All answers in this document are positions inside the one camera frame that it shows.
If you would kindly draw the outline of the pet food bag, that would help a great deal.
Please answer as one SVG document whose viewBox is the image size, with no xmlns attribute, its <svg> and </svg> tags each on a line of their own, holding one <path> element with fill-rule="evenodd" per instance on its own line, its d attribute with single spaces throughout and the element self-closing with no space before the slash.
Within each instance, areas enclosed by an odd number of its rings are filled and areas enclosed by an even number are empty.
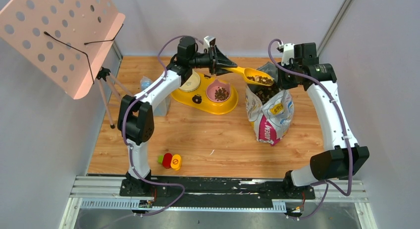
<svg viewBox="0 0 420 229">
<path fill-rule="evenodd" d="M 294 116 L 294 103 L 289 90 L 277 86 L 276 66 L 267 62 L 257 70 L 274 79 L 271 86 L 246 85 L 246 113 L 256 139 L 261 143 L 276 145 L 288 132 Z"/>
</svg>

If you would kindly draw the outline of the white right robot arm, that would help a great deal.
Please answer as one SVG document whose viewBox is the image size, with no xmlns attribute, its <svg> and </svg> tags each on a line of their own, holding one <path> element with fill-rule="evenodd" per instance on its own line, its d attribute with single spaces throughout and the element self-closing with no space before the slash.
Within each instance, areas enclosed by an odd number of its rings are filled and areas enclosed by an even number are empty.
<svg viewBox="0 0 420 229">
<path fill-rule="evenodd" d="M 295 198 L 303 186 L 332 178 L 352 180 L 369 158 L 369 150 L 358 143 L 350 130 L 333 66 L 319 62 L 315 43 L 279 43 L 277 50 L 282 53 L 278 63 L 280 87 L 288 90 L 303 86 L 315 107 L 324 143 L 324 151 L 312 156 L 307 166 L 287 173 L 284 194 Z"/>
</svg>

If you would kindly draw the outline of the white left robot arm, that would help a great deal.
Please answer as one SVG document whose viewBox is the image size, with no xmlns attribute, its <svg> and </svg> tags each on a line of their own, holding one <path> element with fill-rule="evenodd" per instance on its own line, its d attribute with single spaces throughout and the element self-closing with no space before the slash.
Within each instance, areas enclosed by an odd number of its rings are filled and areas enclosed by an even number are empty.
<svg viewBox="0 0 420 229">
<path fill-rule="evenodd" d="M 152 189 L 151 168 L 148 163 L 148 141 L 154 132 L 154 110 L 172 92 L 180 88 L 192 75 L 194 68 L 207 68 L 211 75 L 228 73 L 227 68 L 237 64 L 224 55 L 215 38 L 207 36 L 201 42 L 206 48 L 198 52 L 199 40 L 192 36 L 177 36 L 177 53 L 169 64 L 163 65 L 163 73 L 148 88 L 122 99 L 119 108 L 118 126 L 127 146 L 129 170 L 126 180 L 140 196 Z"/>
</svg>

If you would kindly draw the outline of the yellow plastic scoop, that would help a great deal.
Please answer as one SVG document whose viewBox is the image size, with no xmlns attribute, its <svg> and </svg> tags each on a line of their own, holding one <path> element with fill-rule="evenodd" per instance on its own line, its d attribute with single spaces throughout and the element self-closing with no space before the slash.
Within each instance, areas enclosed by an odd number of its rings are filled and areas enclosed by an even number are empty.
<svg viewBox="0 0 420 229">
<path fill-rule="evenodd" d="M 247 84 L 271 86 L 274 79 L 267 73 L 253 68 L 225 67 L 224 70 L 239 74 Z"/>
</svg>

